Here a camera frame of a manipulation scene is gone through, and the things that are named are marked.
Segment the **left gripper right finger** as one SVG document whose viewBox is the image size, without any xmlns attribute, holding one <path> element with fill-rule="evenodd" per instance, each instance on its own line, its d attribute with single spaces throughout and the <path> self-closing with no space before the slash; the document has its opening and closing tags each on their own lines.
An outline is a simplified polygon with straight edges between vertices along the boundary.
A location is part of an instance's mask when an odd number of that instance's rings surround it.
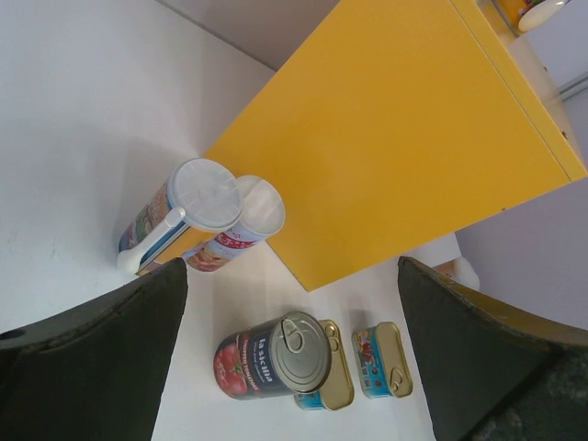
<svg viewBox="0 0 588 441">
<path fill-rule="evenodd" d="M 398 289 L 438 440 L 584 440 L 587 332 L 407 256 Z"/>
</svg>

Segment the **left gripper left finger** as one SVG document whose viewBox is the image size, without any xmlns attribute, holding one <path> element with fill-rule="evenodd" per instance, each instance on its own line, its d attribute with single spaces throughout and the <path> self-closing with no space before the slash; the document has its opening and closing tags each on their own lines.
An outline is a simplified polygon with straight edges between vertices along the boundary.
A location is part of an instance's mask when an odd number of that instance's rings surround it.
<svg viewBox="0 0 588 441">
<path fill-rule="evenodd" d="M 187 302 L 175 258 L 1 335 L 4 440 L 149 440 Z"/>
</svg>

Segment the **tall can with white spoon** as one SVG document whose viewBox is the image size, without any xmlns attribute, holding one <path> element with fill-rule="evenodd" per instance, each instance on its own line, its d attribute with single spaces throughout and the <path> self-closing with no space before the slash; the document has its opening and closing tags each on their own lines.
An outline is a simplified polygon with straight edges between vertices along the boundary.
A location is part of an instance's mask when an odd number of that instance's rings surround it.
<svg viewBox="0 0 588 441">
<path fill-rule="evenodd" d="M 566 6 L 566 0 L 477 1 L 487 17 L 501 19 L 514 34 L 526 33 L 545 23 Z"/>
</svg>

